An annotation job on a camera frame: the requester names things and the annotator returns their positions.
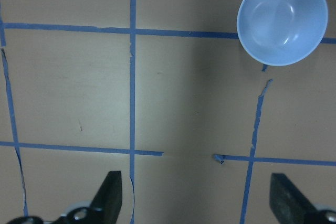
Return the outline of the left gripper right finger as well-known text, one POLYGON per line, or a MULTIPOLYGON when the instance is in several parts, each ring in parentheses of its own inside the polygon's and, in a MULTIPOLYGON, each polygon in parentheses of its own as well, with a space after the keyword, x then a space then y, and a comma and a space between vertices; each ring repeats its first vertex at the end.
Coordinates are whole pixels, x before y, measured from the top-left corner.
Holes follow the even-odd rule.
POLYGON ((279 223, 305 223, 318 211, 307 197, 283 173, 272 173, 269 205, 279 223))

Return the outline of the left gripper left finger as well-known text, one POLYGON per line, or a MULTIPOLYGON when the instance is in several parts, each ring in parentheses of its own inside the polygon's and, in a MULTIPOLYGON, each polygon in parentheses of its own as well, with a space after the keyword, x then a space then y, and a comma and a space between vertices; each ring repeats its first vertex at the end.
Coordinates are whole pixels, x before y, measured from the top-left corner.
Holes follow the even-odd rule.
POLYGON ((110 171, 89 205, 89 223, 117 223, 121 207, 121 171, 110 171))

